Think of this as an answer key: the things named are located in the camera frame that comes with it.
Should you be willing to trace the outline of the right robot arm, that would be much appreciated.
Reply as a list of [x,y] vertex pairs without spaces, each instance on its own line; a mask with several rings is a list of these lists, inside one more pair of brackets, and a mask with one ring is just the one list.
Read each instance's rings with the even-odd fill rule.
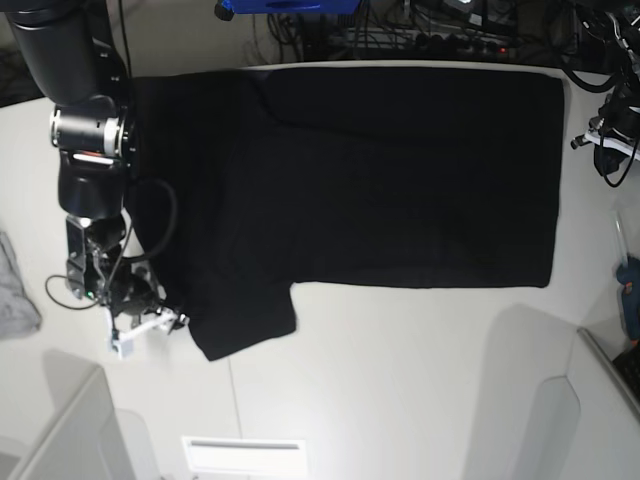
[[130,258],[122,215],[136,156],[135,101],[104,1],[4,1],[16,43],[54,109],[58,201],[66,212],[66,284],[112,318],[160,314],[146,255]]

